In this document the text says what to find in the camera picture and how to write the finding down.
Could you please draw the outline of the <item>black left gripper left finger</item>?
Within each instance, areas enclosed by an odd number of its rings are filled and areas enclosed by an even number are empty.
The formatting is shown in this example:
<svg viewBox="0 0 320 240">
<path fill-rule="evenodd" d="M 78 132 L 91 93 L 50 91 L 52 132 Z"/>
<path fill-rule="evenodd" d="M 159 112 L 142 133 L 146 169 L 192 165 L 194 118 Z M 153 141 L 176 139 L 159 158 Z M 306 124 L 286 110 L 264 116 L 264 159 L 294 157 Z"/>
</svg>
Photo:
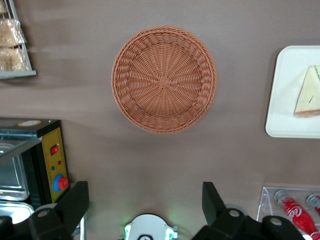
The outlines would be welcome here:
<svg viewBox="0 0 320 240">
<path fill-rule="evenodd" d="M 89 208 L 87 181 L 78 181 L 54 207 L 42 207 L 28 219 L 33 240 L 71 240 Z"/>
</svg>

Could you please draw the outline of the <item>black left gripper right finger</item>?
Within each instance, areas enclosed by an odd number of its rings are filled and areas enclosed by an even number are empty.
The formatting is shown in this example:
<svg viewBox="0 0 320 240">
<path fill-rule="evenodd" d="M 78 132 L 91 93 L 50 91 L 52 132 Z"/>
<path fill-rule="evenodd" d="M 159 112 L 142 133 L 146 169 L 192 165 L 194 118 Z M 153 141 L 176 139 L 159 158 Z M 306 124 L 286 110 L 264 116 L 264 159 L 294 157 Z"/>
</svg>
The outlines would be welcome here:
<svg viewBox="0 0 320 240">
<path fill-rule="evenodd" d="M 202 211 L 206 220 L 194 240 L 251 240 L 247 217 L 236 208 L 227 208 L 212 182 L 202 184 Z"/>
</svg>

